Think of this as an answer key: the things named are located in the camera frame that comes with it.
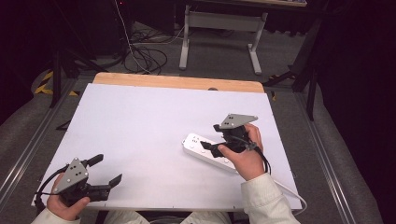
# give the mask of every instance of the white sleeve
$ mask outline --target white sleeve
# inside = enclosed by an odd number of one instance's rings
[[[291,213],[288,200],[269,174],[242,184],[244,211],[250,223],[299,223]]]
[[[79,224],[80,221],[80,218],[74,221],[63,220],[46,208],[35,218],[32,224]]]

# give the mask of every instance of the wooden table edge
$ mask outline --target wooden table edge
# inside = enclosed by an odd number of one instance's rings
[[[208,90],[210,88],[215,88],[218,91],[264,92],[262,84],[257,81],[201,77],[168,77],[123,73],[98,73],[92,83],[193,90]]]

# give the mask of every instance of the table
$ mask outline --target table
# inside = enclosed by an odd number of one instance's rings
[[[188,133],[222,141],[212,125],[222,122],[226,111],[259,116],[253,123],[261,128],[273,178],[297,191],[262,84],[113,73],[98,74],[84,91],[44,179],[75,157],[104,154],[88,168],[88,183],[103,185],[120,173],[122,180],[108,201],[89,207],[241,211],[242,177],[184,153],[181,145]],[[292,209],[302,208],[297,198],[285,195]]]
[[[305,7],[306,2],[290,2],[282,0],[241,0],[243,4],[263,4],[270,6],[281,6],[281,7]],[[190,11],[191,6],[186,5],[185,18],[184,18],[184,37],[183,45],[180,55],[179,68],[185,70],[187,67],[187,59],[189,55],[189,29],[190,27],[201,27],[201,28],[212,28],[212,29],[226,29],[236,30],[245,32],[255,32],[255,38],[253,44],[247,44],[247,50],[250,55],[254,73],[260,75],[262,69],[260,67],[259,59],[257,58],[256,49],[262,36],[262,30],[264,28],[265,20],[268,13],[262,13],[261,17],[249,17],[249,16],[237,16],[237,15],[224,15],[217,13],[206,13]]]

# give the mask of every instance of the white cable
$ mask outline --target white cable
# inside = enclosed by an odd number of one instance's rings
[[[277,182],[276,180],[274,180],[274,181],[275,181],[276,184],[278,184],[278,185],[279,185],[280,187],[282,187],[283,189],[285,189],[285,190],[287,190],[288,192],[294,194],[294,195],[295,195],[297,198],[299,198],[299,199],[301,200],[301,202],[304,204],[302,210],[300,210],[300,211],[298,211],[298,212],[296,212],[296,213],[293,213],[293,214],[294,214],[295,216],[298,216],[298,215],[300,215],[301,213],[303,213],[303,212],[306,210],[306,208],[308,207],[308,204],[306,203],[306,201],[305,201],[298,193],[294,192],[293,190],[289,189],[288,187],[284,186],[283,184]]]
[[[131,56],[132,56],[132,58],[133,58],[134,61],[137,63],[137,65],[139,65],[139,67],[140,67],[141,69],[143,69],[144,71],[146,71],[146,72],[148,72],[148,73],[150,74],[150,71],[148,71],[147,69],[145,69],[144,67],[142,67],[142,65],[140,65],[140,63],[139,63],[139,62],[137,61],[137,59],[134,57],[134,54],[133,54],[132,48],[131,48],[131,43],[129,42],[129,36],[128,36],[128,33],[126,32],[125,23],[124,23],[123,18],[122,18],[121,14],[120,14],[119,5],[117,4],[117,0],[114,0],[114,4],[116,4],[117,12],[119,13],[119,16],[120,16],[120,20],[121,20],[121,23],[122,23],[122,27],[123,27],[123,29],[124,29],[124,33],[125,33],[125,36],[126,36],[126,41],[128,42],[128,47],[129,47],[129,50],[131,51]]]

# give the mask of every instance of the table leg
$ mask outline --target table leg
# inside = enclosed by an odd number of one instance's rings
[[[179,68],[185,70],[187,67],[187,59],[189,56],[189,19],[190,19],[190,6],[186,6],[184,15],[184,36],[183,46],[181,47],[180,64]]]
[[[256,75],[262,74],[262,69],[260,67],[259,59],[257,58],[256,48],[259,45],[260,38],[262,37],[262,30],[264,29],[265,21],[267,19],[267,13],[262,13],[262,19],[259,21],[259,26],[257,28],[256,37],[253,44],[248,44],[247,49],[250,54],[250,59],[253,64],[254,73]]]

